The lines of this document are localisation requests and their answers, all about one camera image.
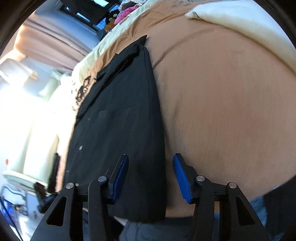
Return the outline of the black shirt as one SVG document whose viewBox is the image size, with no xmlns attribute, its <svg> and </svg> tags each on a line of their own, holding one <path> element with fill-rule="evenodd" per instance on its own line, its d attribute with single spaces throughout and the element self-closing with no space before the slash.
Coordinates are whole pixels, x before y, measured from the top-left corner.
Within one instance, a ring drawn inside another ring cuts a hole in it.
<svg viewBox="0 0 296 241">
<path fill-rule="evenodd" d="M 164 130 L 146 36 L 116 54 L 81 103 L 70 140 L 64 183 L 88 184 L 129 158 L 112 216 L 134 222 L 165 219 Z"/>
</svg>

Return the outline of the pink clothing pile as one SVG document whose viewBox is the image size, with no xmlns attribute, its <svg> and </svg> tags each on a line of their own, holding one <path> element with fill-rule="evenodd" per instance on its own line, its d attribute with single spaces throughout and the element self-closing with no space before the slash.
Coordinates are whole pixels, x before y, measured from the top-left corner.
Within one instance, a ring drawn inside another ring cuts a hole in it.
<svg viewBox="0 0 296 241">
<path fill-rule="evenodd" d="M 127 17 L 130 13 L 132 13 L 137 8 L 138 8 L 138 6 L 135 5 L 135 6 L 131 6 L 129 8 L 126 8 L 125 10 L 120 12 L 119 15 L 117 16 L 117 18 L 115 19 L 114 24 L 117 25 L 118 23 L 120 23 L 125 17 Z"/>
</svg>

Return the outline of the orange-brown duvet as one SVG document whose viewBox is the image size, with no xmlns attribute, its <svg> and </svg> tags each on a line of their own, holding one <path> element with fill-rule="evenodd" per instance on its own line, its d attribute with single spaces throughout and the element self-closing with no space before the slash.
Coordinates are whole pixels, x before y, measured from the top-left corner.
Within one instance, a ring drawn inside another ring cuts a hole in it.
<svg viewBox="0 0 296 241">
<path fill-rule="evenodd" d="M 194 6 L 156 2 L 89 69 L 95 75 L 148 36 L 165 129 L 168 217 L 194 210 L 181 197 L 175 153 L 212 182 L 237 183 L 248 199 L 295 176 L 295 74 L 248 37 L 186 18 Z"/>
</svg>

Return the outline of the pink curtain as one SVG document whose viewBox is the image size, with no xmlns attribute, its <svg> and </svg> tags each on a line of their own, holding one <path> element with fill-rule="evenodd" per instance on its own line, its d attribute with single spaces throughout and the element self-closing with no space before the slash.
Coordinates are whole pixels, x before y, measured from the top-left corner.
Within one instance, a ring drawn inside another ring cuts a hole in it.
<svg viewBox="0 0 296 241">
<path fill-rule="evenodd" d="M 91 52 L 79 39 L 36 15 L 20 26 L 14 48 L 29 58 L 65 71 L 73 70 Z"/>
</svg>

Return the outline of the brown plush toy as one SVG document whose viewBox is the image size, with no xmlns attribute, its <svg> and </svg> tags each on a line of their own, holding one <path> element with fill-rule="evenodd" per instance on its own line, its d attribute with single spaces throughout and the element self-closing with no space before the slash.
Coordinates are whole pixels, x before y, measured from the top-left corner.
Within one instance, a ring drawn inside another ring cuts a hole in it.
<svg viewBox="0 0 296 241">
<path fill-rule="evenodd" d="M 118 9 L 110 11 L 107 17 L 105 18 L 105 32 L 110 32 L 115 27 L 115 20 L 118 17 L 120 11 Z"/>
</svg>

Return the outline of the cream blanket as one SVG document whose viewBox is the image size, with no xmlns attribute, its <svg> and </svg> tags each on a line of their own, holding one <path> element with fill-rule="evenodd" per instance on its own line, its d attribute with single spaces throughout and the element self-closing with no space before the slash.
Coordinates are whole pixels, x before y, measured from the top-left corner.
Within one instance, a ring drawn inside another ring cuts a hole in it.
<svg viewBox="0 0 296 241">
<path fill-rule="evenodd" d="M 255 40 L 295 72 L 295 47 L 282 27 L 255 1 L 214 1 L 199 4 L 185 14 L 221 25 Z"/>
</svg>

